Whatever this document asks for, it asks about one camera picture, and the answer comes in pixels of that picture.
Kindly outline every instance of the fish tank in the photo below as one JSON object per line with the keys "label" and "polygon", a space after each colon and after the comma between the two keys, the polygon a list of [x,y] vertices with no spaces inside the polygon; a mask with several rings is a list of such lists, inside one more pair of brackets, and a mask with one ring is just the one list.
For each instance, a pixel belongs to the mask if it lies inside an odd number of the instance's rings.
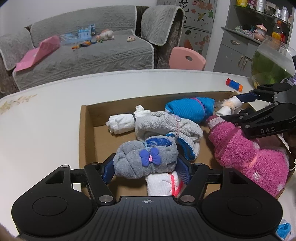
{"label": "fish tank", "polygon": [[267,36],[259,45],[252,61],[254,86],[280,83],[295,75],[292,57],[296,51],[281,41]]}

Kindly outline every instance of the cardboard box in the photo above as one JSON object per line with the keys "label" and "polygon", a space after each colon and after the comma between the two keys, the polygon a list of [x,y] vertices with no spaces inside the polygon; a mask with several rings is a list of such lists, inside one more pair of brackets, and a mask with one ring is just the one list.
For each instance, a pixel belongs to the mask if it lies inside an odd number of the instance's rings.
{"label": "cardboard box", "polygon": [[[137,105],[146,110],[163,111],[166,103],[182,98],[210,97],[217,100],[230,98],[235,93],[230,91],[221,92],[200,92],[180,93],[159,96],[147,96],[118,101],[104,102],[81,107],[80,129],[79,129],[79,165],[83,168],[92,162],[102,163],[112,153],[116,153],[118,147],[127,141],[136,140],[134,131],[121,135],[111,134],[106,126],[109,116],[118,114],[133,113]],[[204,136],[200,141],[200,153],[195,162],[204,163],[211,169],[222,169],[214,157],[214,146],[208,139],[209,128],[201,125]],[[270,137],[279,145],[284,146],[276,136]],[[290,158],[290,166],[294,165],[294,159]],[[120,196],[147,196],[145,178],[128,180],[122,177],[115,177],[108,185],[109,189],[118,200]],[[206,195],[220,189],[220,184],[209,184]]]}

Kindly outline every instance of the refrigerator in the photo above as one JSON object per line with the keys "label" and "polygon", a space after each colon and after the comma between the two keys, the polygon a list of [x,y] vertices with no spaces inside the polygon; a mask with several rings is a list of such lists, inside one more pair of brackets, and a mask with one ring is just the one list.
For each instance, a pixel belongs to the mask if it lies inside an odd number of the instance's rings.
{"label": "refrigerator", "polygon": [[180,46],[190,48],[206,58],[217,0],[157,0],[157,5],[182,7],[185,19]]}

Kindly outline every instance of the white rolled cloth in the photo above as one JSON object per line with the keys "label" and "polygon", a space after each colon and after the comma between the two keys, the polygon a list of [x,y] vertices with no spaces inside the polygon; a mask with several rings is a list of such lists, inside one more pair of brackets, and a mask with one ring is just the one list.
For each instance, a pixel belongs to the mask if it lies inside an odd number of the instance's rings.
{"label": "white rolled cloth", "polygon": [[232,113],[234,112],[235,109],[241,107],[243,102],[240,101],[236,96],[231,97],[228,100],[224,100],[222,103],[222,106],[228,106],[231,110]]}
{"label": "white rolled cloth", "polygon": [[219,111],[216,112],[216,116],[231,115],[231,109],[228,106],[223,106]]}
{"label": "white rolled cloth", "polygon": [[176,171],[172,173],[153,173],[145,177],[148,196],[175,196],[180,193],[183,182]]}
{"label": "white rolled cloth", "polygon": [[[135,118],[145,116],[150,113],[150,110],[144,110],[140,105],[136,106],[136,111],[134,112]],[[110,133],[122,134],[135,129],[135,118],[133,114],[119,114],[112,115],[106,122]]]}

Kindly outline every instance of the white table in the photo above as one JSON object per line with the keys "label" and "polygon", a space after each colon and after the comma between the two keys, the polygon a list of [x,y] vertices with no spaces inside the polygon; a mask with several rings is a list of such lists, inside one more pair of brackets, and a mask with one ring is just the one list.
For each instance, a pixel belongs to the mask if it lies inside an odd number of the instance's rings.
{"label": "white table", "polygon": [[[253,89],[246,77],[231,74],[142,70],[75,77],[4,97],[0,100],[0,222],[17,235],[11,218],[14,201],[60,165],[79,168],[81,105],[171,93],[233,91],[225,85],[227,78],[242,84],[244,92]],[[11,103],[10,109],[3,107],[5,102]],[[257,110],[265,105],[253,104]]]}

